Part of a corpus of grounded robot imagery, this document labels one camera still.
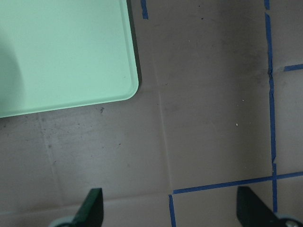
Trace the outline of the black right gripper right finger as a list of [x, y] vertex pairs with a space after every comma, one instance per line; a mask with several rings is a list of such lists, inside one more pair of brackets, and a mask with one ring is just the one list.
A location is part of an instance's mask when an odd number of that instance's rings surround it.
[[278, 217], [248, 186], [237, 188], [237, 219], [243, 227], [301, 227], [294, 218]]

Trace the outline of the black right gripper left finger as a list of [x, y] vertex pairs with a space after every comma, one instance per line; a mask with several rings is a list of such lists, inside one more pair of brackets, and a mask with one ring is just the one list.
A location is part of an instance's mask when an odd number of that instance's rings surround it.
[[102, 188], [93, 188], [77, 211], [72, 227], [100, 227], [104, 219]]

